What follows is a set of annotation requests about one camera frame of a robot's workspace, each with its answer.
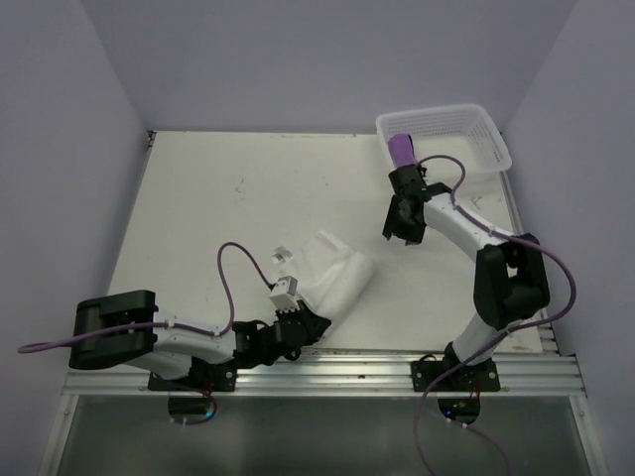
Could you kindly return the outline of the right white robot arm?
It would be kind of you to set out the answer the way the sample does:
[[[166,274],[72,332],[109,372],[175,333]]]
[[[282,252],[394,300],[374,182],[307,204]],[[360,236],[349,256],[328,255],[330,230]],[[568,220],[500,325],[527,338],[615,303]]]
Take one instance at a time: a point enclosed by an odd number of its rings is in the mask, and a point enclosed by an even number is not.
[[[550,302],[542,253],[535,237],[508,235],[467,212],[447,185],[426,183],[416,165],[395,169],[389,181],[393,195],[382,231],[386,239],[419,245],[432,228],[474,263],[475,315],[446,347],[442,365],[445,383],[464,389],[476,379],[476,365],[493,353],[485,346]]]

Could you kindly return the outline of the aluminium mounting rail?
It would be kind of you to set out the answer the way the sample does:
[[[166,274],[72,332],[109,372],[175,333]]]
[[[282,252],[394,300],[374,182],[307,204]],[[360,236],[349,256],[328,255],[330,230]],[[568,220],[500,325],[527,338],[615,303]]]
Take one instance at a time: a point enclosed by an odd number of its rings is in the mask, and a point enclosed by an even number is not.
[[[417,397],[423,375],[411,364],[414,352],[363,352],[319,349],[296,361],[271,366],[217,371],[211,378],[214,395],[235,397]],[[440,386],[444,396],[578,397],[585,394],[577,361],[557,354],[496,354],[480,374],[465,378],[457,391]],[[154,395],[166,387],[148,372],[119,366],[103,371],[67,373],[65,396]]]

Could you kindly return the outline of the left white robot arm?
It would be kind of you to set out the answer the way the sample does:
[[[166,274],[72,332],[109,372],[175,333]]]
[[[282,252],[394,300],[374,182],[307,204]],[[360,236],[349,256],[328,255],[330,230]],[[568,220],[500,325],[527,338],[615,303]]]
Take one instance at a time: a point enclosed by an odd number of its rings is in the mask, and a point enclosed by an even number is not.
[[[191,390],[224,365],[253,369],[296,360],[330,327],[300,300],[293,310],[278,309],[271,324],[236,321],[221,335],[161,312],[155,293],[134,291],[77,305],[68,365],[80,371],[129,365]]]

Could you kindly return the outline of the purple microfiber towel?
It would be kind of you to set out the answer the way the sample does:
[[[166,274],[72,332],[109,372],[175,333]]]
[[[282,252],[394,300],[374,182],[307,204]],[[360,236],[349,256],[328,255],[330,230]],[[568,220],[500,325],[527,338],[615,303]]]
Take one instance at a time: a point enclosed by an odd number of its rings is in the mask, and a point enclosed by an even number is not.
[[[406,166],[417,166],[420,174],[424,178],[427,169],[418,164],[416,159],[414,143],[408,134],[395,134],[387,142],[388,152],[395,169]]]

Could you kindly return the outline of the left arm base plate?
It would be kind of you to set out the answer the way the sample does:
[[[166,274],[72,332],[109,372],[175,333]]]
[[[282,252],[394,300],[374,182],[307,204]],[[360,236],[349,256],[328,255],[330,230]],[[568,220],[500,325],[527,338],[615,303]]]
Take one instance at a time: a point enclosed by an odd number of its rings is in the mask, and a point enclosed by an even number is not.
[[[195,361],[182,378],[167,380],[151,374],[148,389],[154,392],[230,393],[236,389],[236,380],[237,371],[229,363],[211,365]]]

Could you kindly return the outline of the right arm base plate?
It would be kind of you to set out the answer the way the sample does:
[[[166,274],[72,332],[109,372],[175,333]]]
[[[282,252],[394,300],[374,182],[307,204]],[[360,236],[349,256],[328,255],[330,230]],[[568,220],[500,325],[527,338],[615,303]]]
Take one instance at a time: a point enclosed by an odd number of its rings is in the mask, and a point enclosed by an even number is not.
[[[437,377],[448,371],[454,364],[448,358],[437,360],[432,354],[426,354],[410,363],[410,373],[415,392],[422,393]],[[495,393],[501,390],[495,362],[489,358],[477,365],[467,365],[440,380],[433,392],[470,393],[480,391]]]

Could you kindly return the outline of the white perforated plastic basket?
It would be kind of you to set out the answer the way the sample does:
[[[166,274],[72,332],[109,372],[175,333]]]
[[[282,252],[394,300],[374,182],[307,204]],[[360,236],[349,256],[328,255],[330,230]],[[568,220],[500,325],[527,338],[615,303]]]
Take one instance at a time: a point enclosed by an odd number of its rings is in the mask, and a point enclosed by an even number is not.
[[[416,159],[449,155],[471,175],[502,173],[512,166],[507,145],[487,111],[477,104],[456,104],[381,114],[375,121],[386,160],[394,168],[387,142],[395,134],[412,137]]]

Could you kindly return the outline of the white towel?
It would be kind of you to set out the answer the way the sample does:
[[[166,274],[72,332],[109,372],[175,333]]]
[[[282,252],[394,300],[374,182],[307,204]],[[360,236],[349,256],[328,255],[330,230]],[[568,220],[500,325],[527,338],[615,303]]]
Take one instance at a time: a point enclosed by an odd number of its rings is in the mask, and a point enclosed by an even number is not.
[[[373,263],[335,235],[320,231],[301,249],[274,251],[274,284],[282,277],[298,281],[297,300],[333,324],[342,321],[373,275]]]

